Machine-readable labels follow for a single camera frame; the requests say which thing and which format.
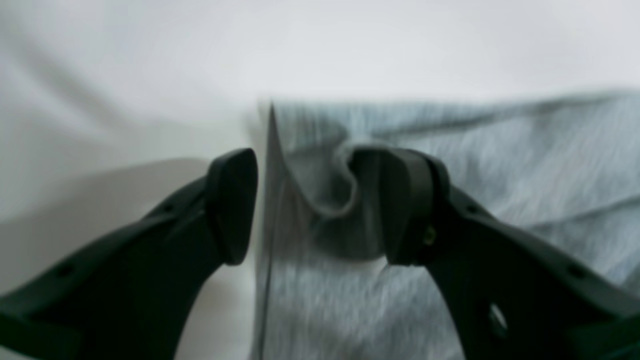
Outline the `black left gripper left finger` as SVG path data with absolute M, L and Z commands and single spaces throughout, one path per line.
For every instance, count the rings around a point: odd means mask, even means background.
M 249 250 L 251 148 L 1 297 L 1 345 L 37 360 L 172 360 L 203 284 Z

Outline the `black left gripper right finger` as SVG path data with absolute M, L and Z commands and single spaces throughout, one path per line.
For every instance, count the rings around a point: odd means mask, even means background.
M 467 360 L 639 358 L 637 296 L 496 219 L 437 158 L 364 148 L 350 168 L 371 187 L 387 262 L 428 271 Z

